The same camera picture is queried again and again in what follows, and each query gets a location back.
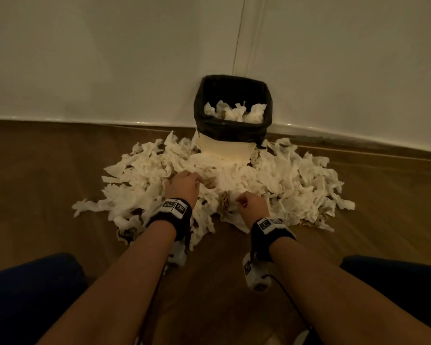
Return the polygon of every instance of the black wrist strap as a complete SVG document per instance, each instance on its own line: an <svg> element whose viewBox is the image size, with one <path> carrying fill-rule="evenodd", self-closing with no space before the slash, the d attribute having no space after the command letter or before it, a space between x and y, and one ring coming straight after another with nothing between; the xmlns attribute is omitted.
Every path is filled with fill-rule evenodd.
<svg viewBox="0 0 431 345"><path fill-rule="evenodd" d="M181 198L167 199L153 212L145 226L149 227L156 220L166 220L176 230L175 241L180 241L190 232L191 217L192 207L186 200Z"/></svg>
<svg viewBox="0 0 431 345"><path fill-rule="evenodd" d="M297 241L294 233L281 220L275 218L257 220L251 229L251 255L257 253L259 260L273 262L269 248L280 237L290 237Z"/></svg>

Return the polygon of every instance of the trash bag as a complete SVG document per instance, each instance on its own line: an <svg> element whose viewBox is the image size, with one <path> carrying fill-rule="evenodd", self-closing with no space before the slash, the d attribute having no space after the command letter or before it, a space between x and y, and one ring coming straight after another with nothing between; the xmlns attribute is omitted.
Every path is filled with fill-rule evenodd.
<svg viewBox="0 0 431 345"><path fill-rule="evenodd" d="M209 102L215 107L219 100L234 108L243 104L247 111L254 104L266 104L261 124L221 120L204 113L204 105ZM209 75L201 80L193 103L198 132L224 142L255 143L258 148L265 139L267 127L272 124L273 100L267 85L262 81L231 75Z"/></svg>

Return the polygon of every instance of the brown floor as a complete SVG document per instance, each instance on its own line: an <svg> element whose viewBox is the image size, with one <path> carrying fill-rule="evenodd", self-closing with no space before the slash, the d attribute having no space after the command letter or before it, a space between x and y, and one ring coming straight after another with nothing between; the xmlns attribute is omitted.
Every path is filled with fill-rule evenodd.
<svg viewBox="0 0 431 345"><path fill-rule="evenodd" d="M179 129L179 137L193 135ZM73 218L77 200L102 198L102 169L136 142L167 132L115 126L0 121L0 270L56 252L72 253L98 277L125 250L106 213ZM335 233L294 228L299 241L329 261L365 254L431 264L431 161L327 149L355 211L329 220ZM428 154L416 153L417 157ZM289 344L302 328L278 286L249 291L241 259L247 235L217 224L184 269L163 278L148 344Z"/></svg>

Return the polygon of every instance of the stained tissue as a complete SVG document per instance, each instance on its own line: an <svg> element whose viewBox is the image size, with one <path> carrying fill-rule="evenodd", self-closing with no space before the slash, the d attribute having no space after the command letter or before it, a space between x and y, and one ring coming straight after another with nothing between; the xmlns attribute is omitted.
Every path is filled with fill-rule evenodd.
<svg viewBox="0 0 431 345"><path fill-rule="evenodd" d="M246 107L239 103L236 103L235 108L232 109L227 103L219 100L215 109L211 104L206 103L204 113L217 119L258 124L263 122L263 112L266 107L266 104L254 104L247 112Z"/></svg>
<svg viewBox="0 0 431 345"><path fill-rule="evenodd" d="M199 153L198 132L192 140L177 137L171 132L166 140L133 146L121 161L104 168L109 176L98 201L79 201L72 208L75 217L83 211L109 211L108 220L118 227L119 239L130 241L145 228L155 207L164 199L164 182L183 170L199 173L199 199L191 219L190 249L207 232L215 232L211 215L219 213L221 220L248 233L237 212L235 199L244 191L264 197L272 216L287 225L309 223L334 231L325 223L327 216L335 216L335 208L354 209L354 202L339 195L343 182L337 172L327 168L327 157L315 157L295 152L288 138L275 143L263 142L267 149L255 149L249 165L240 161L225 161Z"/></svg>

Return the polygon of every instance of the white wall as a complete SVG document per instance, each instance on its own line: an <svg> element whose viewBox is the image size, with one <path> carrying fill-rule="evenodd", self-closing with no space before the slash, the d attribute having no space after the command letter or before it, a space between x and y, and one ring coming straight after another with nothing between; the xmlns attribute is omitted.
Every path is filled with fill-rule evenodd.
<svg viewBox="0 0 431 345"><path fill-rule="evenodd" d="M431 150L431 0L252 2L235 73L267 82L276 127Z"/></svg>
<svg viewBox="0 0 431 345"><path fill-rule="evenodd" d="M0 0L0 118L193 126L243 0Z"/></svg>

